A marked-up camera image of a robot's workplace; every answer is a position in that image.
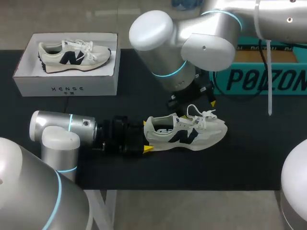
new balance sneaker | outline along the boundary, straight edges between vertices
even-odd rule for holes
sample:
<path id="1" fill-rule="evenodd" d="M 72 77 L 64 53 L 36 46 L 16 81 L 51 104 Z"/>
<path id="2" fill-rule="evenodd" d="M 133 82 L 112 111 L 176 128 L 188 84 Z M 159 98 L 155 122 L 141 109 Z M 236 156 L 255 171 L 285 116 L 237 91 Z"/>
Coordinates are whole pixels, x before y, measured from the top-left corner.
<path id="1" fill-rule="evenodd" d="M 39 43 L 38 58 L 46 73 L 67 70 L 91 71 L 102 67 L 110 59 L 111 50 L 104 46 L 94 46 L 93 42 L 62 41 L 58 45 Z"/>
<path id="2" fill-rule="evenodd" d="M 200 116 L 190 116 L 189 108 L 194 107 Z M 144 125 L 144 135 L 154 151 L 185 147 L 198 151 L 206 149 L 223 139 L 227 132 L 224 121 L 212 111 L 199 112 L 195 105 L 187 108 L 187 118 L 176 114 L 163 117 L 149 117 Z"/>

floor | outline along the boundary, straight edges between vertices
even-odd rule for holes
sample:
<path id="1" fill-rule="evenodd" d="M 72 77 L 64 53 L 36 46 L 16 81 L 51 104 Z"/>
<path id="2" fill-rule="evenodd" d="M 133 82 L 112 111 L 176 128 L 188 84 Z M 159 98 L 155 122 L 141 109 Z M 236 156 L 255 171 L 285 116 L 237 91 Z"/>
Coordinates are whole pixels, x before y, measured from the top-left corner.
<path id="1" fill-rule="evenodd" d="M 1 0 L 0 49 L 24 49 L 33 33 L 113 32 L 130 48 L 129 28 L 149 10 L 173 19 L 170 0 Z M 274 191 L 119 191 L 115 230 L 282 230 Z"/>

black cable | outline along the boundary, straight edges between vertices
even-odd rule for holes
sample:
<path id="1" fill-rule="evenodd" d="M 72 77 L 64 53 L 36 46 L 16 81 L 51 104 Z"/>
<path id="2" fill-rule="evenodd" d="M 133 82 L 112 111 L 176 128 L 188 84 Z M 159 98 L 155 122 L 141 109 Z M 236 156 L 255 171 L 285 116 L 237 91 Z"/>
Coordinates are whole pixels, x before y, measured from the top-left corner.
<path id="1" fill-rule="evenodd" d="M 66 110 L 68 107 L 68 101 L 69 101 L 69 97 L 66 97 L 65 104 L 64 104 L 64 113 L 66 113 Z"/>
<path id="2" fill-rule="evenodd" d="M 265 57 L 264 57 L 264 54 L 263 54 L 263 50 L 262 50 L 262 46 L 261 46 L 261 43 L 262 43 L 262 40 L 259 39 L 259 42 L 258 42 L 258 47 L 259 47 L 259 52 L 260 52 L 260 55 L 261 55 L 261 58 L 262 58 L 262 61 L 263 61 L 263 64 L 264 64 L 264 67 L 265 67 L 265 70 L 268 74 L 268 64 L 265 60 Z M 231 96 L 231 95 L 227 95 L 225 94 L 221 89 L 220 87 L 217 85 L 216 83 L 216 72 L 213 72 L 213 82 L 214 82 L 214 85 L 215 87 L 217 88 L 217 90 L 220 92 L 220 94 L 230 100 L 233 100 L 233 101 L 236 101 L 236 102 L 246 102 L 246 101 L 249 101 L 249 100 L 252 100 L 254 99 L 255 97 L 259 96 L 259 94 L 263 91 L 263 87 L 261 87 L 260 90 L 257 91 L 257 93 L 253 94 L 253 95 L 250 95 L 250 96 L 244 96 L 244 97 L 241 97 L 241 96 Z"/>

n logo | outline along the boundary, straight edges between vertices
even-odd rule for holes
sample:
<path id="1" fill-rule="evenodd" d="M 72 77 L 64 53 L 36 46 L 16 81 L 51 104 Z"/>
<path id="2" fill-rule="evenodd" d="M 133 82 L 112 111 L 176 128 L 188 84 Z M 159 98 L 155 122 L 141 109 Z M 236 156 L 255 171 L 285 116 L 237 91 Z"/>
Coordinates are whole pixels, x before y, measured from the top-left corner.
<path id="1" fill-rule="evenodd" d="M 64 56 L 62 57 L 60 64 L 67 64 L 68 61 L 71 65 L 80 65 L 84 59 L 84 57 L 82 57 L 84 55 L 84 53 L 82 53 L 80 51 L 80 53 L 78 54 L 77 58 L 75 56 L 75 52 L 74 51 L 68 51 L 64 54 Z"/>
<path id="2" fill-rule="evenodd" d="M 180 143 L 191 144 L 197 135 L 198 132 L 195 129 L 192 130 L 189 136 L 187 130 L 180 130 L 168 142 L 174 143 L 179 141 Z"/>

teal box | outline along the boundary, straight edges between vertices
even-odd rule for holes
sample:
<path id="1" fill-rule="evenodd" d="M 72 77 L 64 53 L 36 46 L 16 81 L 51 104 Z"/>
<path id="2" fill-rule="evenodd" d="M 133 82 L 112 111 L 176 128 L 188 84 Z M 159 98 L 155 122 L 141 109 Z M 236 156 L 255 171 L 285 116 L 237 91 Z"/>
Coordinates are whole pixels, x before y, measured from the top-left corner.
<path id="1" fill-rule="evenodd" d="M 282 52 L 283 55 L 295 56 L 295 61 L 272 63 L 273 94 L 306 95 L 307 50 L 294 47 L 291 52 L 279 52 Z M 267 72 L 263 62 L 233 63 L 230 68 L 216 73 L 216 83 L 222 92 L 229 95 L 249 95 L 259 90 L 262 90 L 261 94 L 268 94 Z"/>
<path id="2" fill-rule="evenodd" d="M 259 39 L 254 37 L 239 37 L 237 50 L 259 50 Z M 266 41 L 262 41 L 262 49 L 266 50 Z M 271 50 L 292 51 L 292 46 L 285 45 L 279 42 L 271 42 Z"/>

